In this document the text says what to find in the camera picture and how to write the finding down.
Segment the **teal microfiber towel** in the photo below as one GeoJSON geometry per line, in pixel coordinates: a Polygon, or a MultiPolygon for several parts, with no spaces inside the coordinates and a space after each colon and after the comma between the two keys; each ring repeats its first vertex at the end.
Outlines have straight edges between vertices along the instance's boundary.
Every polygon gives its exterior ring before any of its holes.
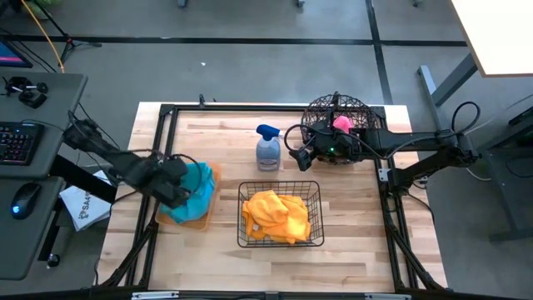
{"type": "Polygon", "coordinates": [[[213,169],[206,162],[188,163],[187,174],[182,177],[181,187],[192,191],[186,203],[176,208],[161,204],[159,212],[166,214],[176,223],[196,221],[203,217],[210,207],[215,192],[213,169]]]}

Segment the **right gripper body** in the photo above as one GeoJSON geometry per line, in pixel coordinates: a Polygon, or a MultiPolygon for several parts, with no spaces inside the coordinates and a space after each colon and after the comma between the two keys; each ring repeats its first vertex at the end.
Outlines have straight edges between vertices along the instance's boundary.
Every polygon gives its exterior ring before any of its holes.
{"type": "Polygon", "coordinates": [[[312,149],[316,158],[324,163],[357,163],[361,159],[358,141],[338,132],[332,135],[315,133],[312,149]]]}

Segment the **computer monitor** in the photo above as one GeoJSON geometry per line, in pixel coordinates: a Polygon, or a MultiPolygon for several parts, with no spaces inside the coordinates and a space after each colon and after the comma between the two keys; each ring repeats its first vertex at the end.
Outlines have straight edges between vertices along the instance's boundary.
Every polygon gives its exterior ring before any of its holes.
{"type": "Polygon", "coordinates": [[[0,38],[0,67],[32,68],[33,65],[7,41],[0,38]]]}

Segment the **black computer mouse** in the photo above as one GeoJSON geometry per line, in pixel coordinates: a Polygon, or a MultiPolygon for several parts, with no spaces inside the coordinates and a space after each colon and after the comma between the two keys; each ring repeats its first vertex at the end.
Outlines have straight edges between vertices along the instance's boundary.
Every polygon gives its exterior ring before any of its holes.
{"type": "Polygon", "coordinates": [[[11,214],[17,220],[27,218],[36,205],[42,186],[36,182],[23,184],[12,198],[11,214]]]}

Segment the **spray bottle with blue cap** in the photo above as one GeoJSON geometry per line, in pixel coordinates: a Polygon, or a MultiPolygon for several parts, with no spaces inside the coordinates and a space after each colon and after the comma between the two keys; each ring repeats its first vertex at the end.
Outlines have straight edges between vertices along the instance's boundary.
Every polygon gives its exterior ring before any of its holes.
{"type": "Polygon", "coordinates": [[[257,168],[263,172],[277,171],[281,164],[280,130],[261,124],[256,132],[261,136],[256,146],[257,168]]]}

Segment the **backlit black keyboard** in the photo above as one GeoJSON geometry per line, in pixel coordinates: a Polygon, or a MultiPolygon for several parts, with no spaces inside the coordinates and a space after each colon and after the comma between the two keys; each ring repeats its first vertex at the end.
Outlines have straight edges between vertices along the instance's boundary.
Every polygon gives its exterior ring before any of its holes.
{"type": "Polygon", "coordinates": [[[42,124],[0,122],[0,165],[30,165],[43,132],[42,124]]]}

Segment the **white printed bag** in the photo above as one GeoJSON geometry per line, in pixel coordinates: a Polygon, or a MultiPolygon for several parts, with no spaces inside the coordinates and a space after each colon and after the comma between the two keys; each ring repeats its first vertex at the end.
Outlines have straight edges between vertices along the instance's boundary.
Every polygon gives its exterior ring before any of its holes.
{"type": "Polygon", "coordinates": [[[68,187],[59,193],[77,232],[110,217],[111,204],[79,187],[68,187]]]}

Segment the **black tripod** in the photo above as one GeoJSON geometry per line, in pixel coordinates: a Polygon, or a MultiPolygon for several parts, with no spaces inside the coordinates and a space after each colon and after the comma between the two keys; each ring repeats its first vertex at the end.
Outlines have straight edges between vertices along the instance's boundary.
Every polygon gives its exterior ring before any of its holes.
{"type": "Polygon", "coordinates": [[[76,40],[73,39],[68,33],[66,33],[53,19],[50,12],[39,2],[39,0],[34,1],[38,8],[41,10],[41,12],[47,17],[47,20],[52,23],[52,25],[61,33],[62,39],[65,42],[65,47],[62,50],[62,54],[60,56],[60,63],[64,64],[68,56],[73,53],[77,48],[80,48],[82,46],[89,46],[94,48],[101,48],[102,44],[99,42],[88,42],[88,41],[82,41],[82,40],[76,40]]]}

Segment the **black aluminium table frame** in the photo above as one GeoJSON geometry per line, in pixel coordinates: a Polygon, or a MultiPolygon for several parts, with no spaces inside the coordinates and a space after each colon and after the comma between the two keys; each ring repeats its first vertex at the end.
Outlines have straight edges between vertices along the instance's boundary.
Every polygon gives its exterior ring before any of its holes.
{"type": "Polygon", "coordinates": [[[221,180],[205,231],[161,224],[128,270],[127,285],[150,289],[246,292],[389,293],[398,283],[419,287],[403,256],[392,266],[372,161],[333,166],[315,162],[302,172],[287,152],[275,172],[258,170],[259,124],[291,132],[302,105],[261,107],[248,103],[143,102],[129,146],[184,153],[221,166],[221,180]],[[237,244],[238,189],[245,182],[315,181],[321,189],[325,242],[320,247],[240,247],[237,244]]]}

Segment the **pink microfiber towel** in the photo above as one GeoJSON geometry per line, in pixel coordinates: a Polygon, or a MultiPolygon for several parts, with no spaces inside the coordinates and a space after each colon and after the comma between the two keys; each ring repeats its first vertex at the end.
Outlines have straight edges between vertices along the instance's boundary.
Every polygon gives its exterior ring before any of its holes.
{"type": "Polygon", "coordinates": [[[332,126],[336,129],[342,130],[344,133],[350,133],[350,130],[354,128],[352,120],[346,116],[339,116],[334,121],[332,126]]]}

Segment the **orange microfiber towel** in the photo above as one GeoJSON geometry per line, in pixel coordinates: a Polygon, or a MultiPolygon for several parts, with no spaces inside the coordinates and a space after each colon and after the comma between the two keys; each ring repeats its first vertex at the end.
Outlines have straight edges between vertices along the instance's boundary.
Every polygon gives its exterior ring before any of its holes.
{"type": "Polygon", "coordinates": [[[274,226],[264,227],[263,232],[279,243],[305,242],[311,232],[305,203],[297,196],[279,195],[278,197],[288,210],[286,220],[274,226]]]}
{"type": "Polygon", "coordinates": [[[288,214],[288,208],[272,190],[258,192],[243,203],[245,233],[254,239],[268,236],[279,243],[294,243],[296,240],[286,231],[288,214]]]}

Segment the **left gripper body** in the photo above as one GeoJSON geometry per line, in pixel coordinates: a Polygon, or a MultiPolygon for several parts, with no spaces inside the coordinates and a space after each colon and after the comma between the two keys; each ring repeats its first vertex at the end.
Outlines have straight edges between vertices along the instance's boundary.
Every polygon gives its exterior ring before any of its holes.
{"type": "Polygon", "coordinates": [[[179,157],[164,161],[152,178],[152,196],[170,208],[178,208],[187,203],[192,190],[182,186],[187,175],[187,164],[179,157]]]}

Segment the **grey computer desk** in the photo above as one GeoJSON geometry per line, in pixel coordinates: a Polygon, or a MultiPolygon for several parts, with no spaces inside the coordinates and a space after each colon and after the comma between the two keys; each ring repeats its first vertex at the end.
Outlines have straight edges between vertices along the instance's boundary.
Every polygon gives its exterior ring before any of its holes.
{"type": "MultiPolygon", "coordinates": [[[[39,72],[0,72],[0,77],[25,77],[32,83],[44,82],[49,91],[44,104],[30,108],[14,96],[0,96],[0,122],[41,121],[45,126],[41,141],[28,166],[0,165],[0,280],[22,280],[32,266],[45,234],[60,188],[80,170],[58,154],[68,114],[76,110],[87,84],[81,74],[39,72]],[[12,215],[12,200],[27,183],[41,187],[33,212],[22,220],[12,215]]],[[[5,84],[0,80],[0,88],[5,84]]]]}

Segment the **black clamp mount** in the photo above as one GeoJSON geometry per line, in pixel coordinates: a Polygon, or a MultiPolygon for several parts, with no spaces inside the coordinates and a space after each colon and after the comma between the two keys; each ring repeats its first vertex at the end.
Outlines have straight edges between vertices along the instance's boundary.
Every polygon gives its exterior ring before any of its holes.
{"type": "Polygon", "coordinates": [[[2,78],[5,83],[5,95],[17,94],[18,100],[33,109],[41,107],[47,100],[49,87],[44,82],[33,84],[26,77],[2,78]]]}

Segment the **grey table leg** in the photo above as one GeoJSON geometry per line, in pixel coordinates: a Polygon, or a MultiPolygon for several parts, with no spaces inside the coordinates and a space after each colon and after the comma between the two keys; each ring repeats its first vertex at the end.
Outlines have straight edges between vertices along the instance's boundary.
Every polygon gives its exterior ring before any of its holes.
{"type": "Polygon", "coordinates": [[[438,108],[477,71],[475,60],[469,53],[440,85],[436,85],[427,65],[419,66],[417,75],[426,91],[427,99],[438,108]]]}

